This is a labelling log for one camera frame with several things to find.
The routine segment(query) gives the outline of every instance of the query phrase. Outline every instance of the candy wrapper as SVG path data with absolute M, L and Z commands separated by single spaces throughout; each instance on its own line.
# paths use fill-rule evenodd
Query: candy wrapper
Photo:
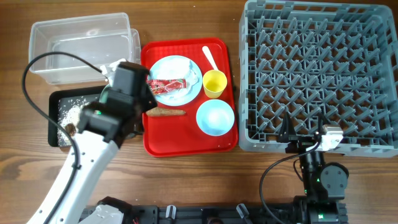
M 187 87 L 187 81 L 184 78 L 174 80 L 147 80 L 147 84 L 154 95 L 170 93 Z

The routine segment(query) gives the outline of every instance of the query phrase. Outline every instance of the dish rack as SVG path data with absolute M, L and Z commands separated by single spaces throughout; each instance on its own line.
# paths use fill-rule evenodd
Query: dish rack
M 312 136 L 317 113 L 347 156 L 398 154 L 397 34 L 387 6 L 248 1 L 239 23 L 239 146 L 284 152 L 285 112 Z

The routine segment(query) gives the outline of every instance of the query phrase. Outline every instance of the cable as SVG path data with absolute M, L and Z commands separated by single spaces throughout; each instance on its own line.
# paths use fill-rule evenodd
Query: cable
M 278 161 L 274 162 L 273 165 L 269 166 L 269 167 L 266 169 L 266 171 L 264 171 L 264 173 L 262 174 L 261 179 L 260 179 L 260 199 L 261 199 L 262 205 L 263 205 L 264 208 L 267 210 L 267 212 L 269 213 L 269 215 L 270 215 L 272 218 L 274 218 L 276 221 L 278 221 L 279 223 L 285 224 L 284 222 L 282 222 L 278 217 L 276 217 L 276 216 L 271 212 L 271 210 L 268 208 L 268 206 L 267 206 L 267 204 L 266 204 L 266 201 L 264 200 L 264 196 L 263 196 L 263 194 L 262 194 L 262 183 L 264 182 L 264 178 L 266 177 L 266 175 L 268 174 L 268 172 L 269 172 L 272 168 L 274 168 L 276 165 L 280 164 L 281 162 L 285 162 L 285 161 L 287 161 L 287 160 L 289 160 L 289 159 L 294 159 L 294 158 L 298 158 L 298 157 L 300 157 L 300 156 L 307 155 L 307 154 L 309 154 L 309 153 L 311 153 L 311 152 L 317 150 L 320 144 L 321 144 L 321 142 L 318 142 L 317 145 L 316 145 L 313 149 L 311 149 L 311 150 L 309 150 L 309 151 L 307 151 L 307 152 L 303 152 L 303 153 L 301 153 L 301 154 L 297 154 L 297 155 L 293 155 L 293 156 L 288 156 L 288 157 L 285 157 L 285 158 L 283 158 L 283 159 L 279 159 Z
M 301 182 L 304 182 L 303 178 L 300 176 L 299 172 L 297 172 L 297 169 L 296 169 L 296 162 L 299 161 L 299 160 L 300 160 L 300 159 L 294 160 L 294 162 L 293 162 L 293 168 L 294 168 L 294 172 L 297 174 L 297 177 L 301 180 Z
M 60 206 L 60 204 L 63 201 L 63 198 L 65 198 L 66 194 L 69 191 L 70 186 L 72 185 L 72 182 L 76 176 L 76 172 L 78 170 L 78 168 L 80 167 L 80 155 L 79 155 L 79 148 L 76 145 L 76 142 L 72 139 L 72 137 L 67 133 L 67 131 L 60 126 L 56 121 L 54 121 L 52 118 L 50 118 L 47 114 L 45 114 L 33 101 L 32 99 L 29 97 L 29 95 L 27 94 L 26 91 L 26 75 L 27 72 L 29 71 L 29 69 L 31 68 L 31 66 L 38 60 L 48 56 L 48 55 L 66 55 L 69 57 L 73 57 L 75 59 L 80 60 L 81 62 L 85 63 L 86 65 L 90 66 L 91 68 L 95 69 L 97 72 L 102 72 L 100 69 L 96 68 L 94 65 L 88 63 L 86 60 L 77 57 L 76 55 L 73 54 L 69 54 L 69 53 L 65 53 L 65 52 L 47 52 L 44 54 L 41 54 L 39 56 L 37 56 L 36 58 L 34 58 L 31 62 L 29 62 L 29 64 L 26 66 L 25 71 L 22 75 L 22 91 L 24 92 L 24 96 L 27 100 L 27 102 L 33 107 L 33 109 L 35 109 L 40 115 L 42 115 L 45 119 L 47 119 L 48 121 L 50 121 L 53 125 L 55 125 L 59 130 L 61 130 L 61 132 L 66 135 L 66 137 L 69 139 L 72 147 L 73 147 L 73 152 L 75 153 L 75 162 L 74 162 L 74 166 L 72 169 L 72 173 L 70 174 L 69 180 L 63 190 L 63 192 L 61 193 L 60 198 L 57 200 L 57 202 L 55 203 L 53 209 L 51 210 L 51 212 L 49 213 L 48 217 L 45 219 L 44 223 L 47 224 L 51 221 L 52 217 L 54 216 L 55 212 L 58 210 L 58 207 Z

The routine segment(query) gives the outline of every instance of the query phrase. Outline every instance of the yellow cup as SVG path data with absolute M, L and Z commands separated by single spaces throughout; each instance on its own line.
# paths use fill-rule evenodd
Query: yellow cup
M 226 76 L 219 70 L 210 70 L 203 76 L 203 89 L 209 98 L 215 99 L 221 96 L 226 84 Z

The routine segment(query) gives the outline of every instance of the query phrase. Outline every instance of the light blue plate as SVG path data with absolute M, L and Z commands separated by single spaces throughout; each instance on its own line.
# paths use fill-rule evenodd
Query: light blue plate
M 160 59 L 152 66 L 152 68 L 150 68 L 150 75 L 148 76 L 148 79 L 150 79 L 150 80 L 156 79 L 156 77 L 158 76 L 157 72 L 162 72 L 159 70 L 160 65 L 163 63 L 167 63 L 169 60 L 175 59 L 175 58 L 186 58 L 186 57 L 179 56 L 179 55 L 173 55 L 173 56 L 168 56 L 168 57 L 164 57 L 164 58 Z M 181 105 L 187 104 L 187 103 L 191 102 L 193 99 L 195 99 L 195 97 L 197 97 L 197 95 L 200 92 L 203 78 L 202 78 L 201 71 L 200 71 L 198 65 L 196 65 L 195 62 L 193 62 L 192 60 L 190 60 L 190 70 L 193 70 L 193 72 L 196 73 L 196 75 L 198 76 L 198 82 L 196 82 L 191 87 L 188 94 L 186 94 L 183 97 L 177 98 L 177 99 L 165 99 L 165 98 L 155 95 L 156 101 L 158 101 L 159 103 L 162 103 L 164 105 L 167 105 L 167 106 L 181 106 Z
M 222 100 L 208 100 L 200 105 L 197 111 L 199 128 L 210 136 L 226 134 L 234 122 L 234 111 Z

